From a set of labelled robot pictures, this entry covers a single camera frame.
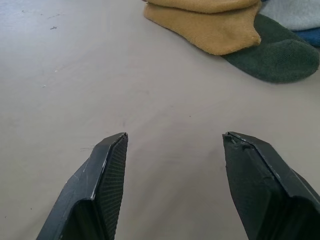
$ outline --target table surface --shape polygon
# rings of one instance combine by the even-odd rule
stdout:
[[[222,134],[271,143],[320,192],[320,72],[247,75],[139,0],[0,0],[0,239],[34,240],[92,148],[127,132],[116,240],[246,240]]]

